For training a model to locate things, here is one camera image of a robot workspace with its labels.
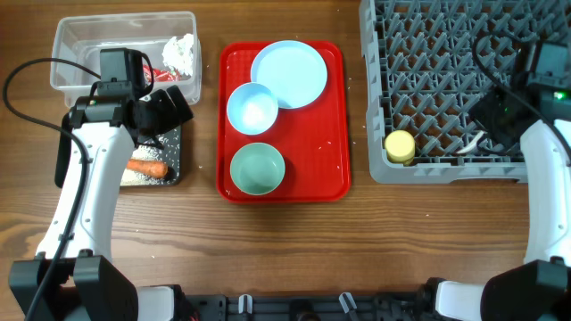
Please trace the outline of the light blue bowl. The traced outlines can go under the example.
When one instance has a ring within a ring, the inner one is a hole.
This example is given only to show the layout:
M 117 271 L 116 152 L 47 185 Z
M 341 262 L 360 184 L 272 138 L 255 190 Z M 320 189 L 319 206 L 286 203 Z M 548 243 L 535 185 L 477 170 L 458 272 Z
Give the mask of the light blue bowl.
M 278 110 L 278 100 L 270 89 L 248 82 L 236 88 L 228 98 L 227 118 L 239 133 L 256 136 L 273 126 Z

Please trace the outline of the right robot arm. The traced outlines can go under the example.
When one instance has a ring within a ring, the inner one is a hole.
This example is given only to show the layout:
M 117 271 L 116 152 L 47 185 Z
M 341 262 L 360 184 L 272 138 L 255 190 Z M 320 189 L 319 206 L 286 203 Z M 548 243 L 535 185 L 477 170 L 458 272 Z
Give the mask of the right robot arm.
M 471 110 L 500 143 L 516 142 L 528 177 L 524 263 L 484 285 L 433 278 L 418 312 L 457 320 L 570 318 L 570 46 L 524 42 L 509 86 L 497 82 Z

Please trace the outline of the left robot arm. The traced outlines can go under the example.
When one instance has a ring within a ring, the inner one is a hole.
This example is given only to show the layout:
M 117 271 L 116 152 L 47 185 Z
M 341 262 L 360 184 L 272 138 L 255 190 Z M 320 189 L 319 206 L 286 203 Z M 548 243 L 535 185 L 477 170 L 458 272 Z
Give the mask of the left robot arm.
M 111 231 L 133 151 L 193 113 L 176 86 L 154 88 L 145 53 L 104 49 L 88 95 L 56 126 L 55 182 L 62 193 L 32 259 L 16 261 L 9 286 L 28 320 L 196 320 L 178 285 L 134 286 L 112 263 Z

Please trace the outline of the white plastic spoon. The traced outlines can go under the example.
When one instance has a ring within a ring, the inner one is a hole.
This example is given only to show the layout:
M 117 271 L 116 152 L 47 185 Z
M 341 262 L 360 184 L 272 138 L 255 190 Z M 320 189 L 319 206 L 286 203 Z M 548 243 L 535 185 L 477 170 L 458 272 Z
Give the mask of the white plastic spoon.
M 484 137 L 485 134 L 486 134 L 485 131 L 480 130 L 471 141 L 469 141 L 464 147 L 457 150 L 456 153 L 467 154 L 472 152 L 477 148 L 479 141 Z

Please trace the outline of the light blue plate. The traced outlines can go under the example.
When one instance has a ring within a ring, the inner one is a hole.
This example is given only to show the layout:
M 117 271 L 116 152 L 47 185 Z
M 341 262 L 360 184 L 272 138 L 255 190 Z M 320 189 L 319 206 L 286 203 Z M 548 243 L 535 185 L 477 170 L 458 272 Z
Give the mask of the light blue plate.
M 312 46 L 293 40 L 265 46 L 254 58 L 251 81 L 267 87 L 282 109 L 299 109 L 316 101 L 327 84 L 324 58 Z

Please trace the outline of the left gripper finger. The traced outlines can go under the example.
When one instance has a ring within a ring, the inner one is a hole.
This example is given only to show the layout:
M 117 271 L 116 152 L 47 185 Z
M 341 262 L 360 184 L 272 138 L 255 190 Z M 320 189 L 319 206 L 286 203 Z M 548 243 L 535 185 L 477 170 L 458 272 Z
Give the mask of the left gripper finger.
M 194 114 L 179 87 L 170 86 L 167 88 L 167 93 L 176 109 L 179 123 L 184 124 L 191 120 L 194 117 Z
M 168 93 L 158 90 L 152 95 L 151 112 L 155 132 L 168 132 L 180 125 L 176 109 Z

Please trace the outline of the white napkin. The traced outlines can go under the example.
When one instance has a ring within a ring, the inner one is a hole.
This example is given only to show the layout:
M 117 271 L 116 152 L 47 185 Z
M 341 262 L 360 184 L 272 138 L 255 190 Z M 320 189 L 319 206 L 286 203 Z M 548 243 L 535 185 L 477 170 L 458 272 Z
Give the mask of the white napkin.
M 194 74 L 194 35 L 185 34 L 182 38 L 172 37 L 162 50 L 163 64 L 171 71 L 192 77 Z

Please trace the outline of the yellow cup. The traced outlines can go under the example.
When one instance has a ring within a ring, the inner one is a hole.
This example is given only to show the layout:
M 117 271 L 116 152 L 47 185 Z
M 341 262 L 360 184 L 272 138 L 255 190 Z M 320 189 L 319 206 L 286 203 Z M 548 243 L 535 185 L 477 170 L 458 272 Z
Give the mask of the yellow cup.
M 416 142 L 408 131 L 396 130 L 385 138 L 385 150 L 391 163 L 410 165 L 415 157 Z

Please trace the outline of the white rice pile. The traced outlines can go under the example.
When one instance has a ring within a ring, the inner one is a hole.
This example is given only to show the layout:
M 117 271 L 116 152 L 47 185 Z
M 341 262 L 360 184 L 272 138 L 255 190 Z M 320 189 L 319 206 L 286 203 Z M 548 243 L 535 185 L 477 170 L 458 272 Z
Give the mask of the white rice pile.
M 141 161 L 161 161 L 169 167 L 164 178 L 149 177 L 140 172 L 126 169 L 121 179 L 121 186 L 145 186 L 145 185 L 175 185 L 180 179 L 181 159 L 181 131 L 182 127 L 172 129 L 166 134 L 157 136 L 157 140 L 163 148 L 158 149 L 150 146 L 152 139 L 139 145 L 132 154 L 132 158 Z

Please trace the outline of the green bowl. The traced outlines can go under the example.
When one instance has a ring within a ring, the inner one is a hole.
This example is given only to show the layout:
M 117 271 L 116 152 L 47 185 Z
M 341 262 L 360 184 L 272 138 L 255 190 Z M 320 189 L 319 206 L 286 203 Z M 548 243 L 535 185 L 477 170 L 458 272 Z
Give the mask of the green bowl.
M 229 171 L 232 182 L 241 192 L 261 196 L 273 192 L 281 185 L 286 163 L 274 146 L 251 143 L 234 154 Z

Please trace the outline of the red snack wrapper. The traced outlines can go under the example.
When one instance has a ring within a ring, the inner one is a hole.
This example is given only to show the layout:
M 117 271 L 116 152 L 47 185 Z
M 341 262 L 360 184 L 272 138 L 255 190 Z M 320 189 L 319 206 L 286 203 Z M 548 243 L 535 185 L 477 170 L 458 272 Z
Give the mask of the red snack wrapper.
M 152 79 L 154 79 L 155 82 L 175 82 L 181 80 L 181 76 L 177 71 L 151 69 L 148 65 L 144 65 L 143 70 L 147 84 L 149 84 Z

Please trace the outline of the orange carrot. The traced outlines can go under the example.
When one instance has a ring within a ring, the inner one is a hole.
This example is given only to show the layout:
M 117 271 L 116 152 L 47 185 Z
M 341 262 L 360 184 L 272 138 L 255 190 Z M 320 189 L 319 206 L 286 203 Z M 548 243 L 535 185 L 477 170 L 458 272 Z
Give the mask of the orange carrot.
M 156 178 L 165 178 L 169 172 L 169 167 L 166 163 L 157 160 L 135 160 L 128 161 L 126 169 L 135 171 L 137 173 Z

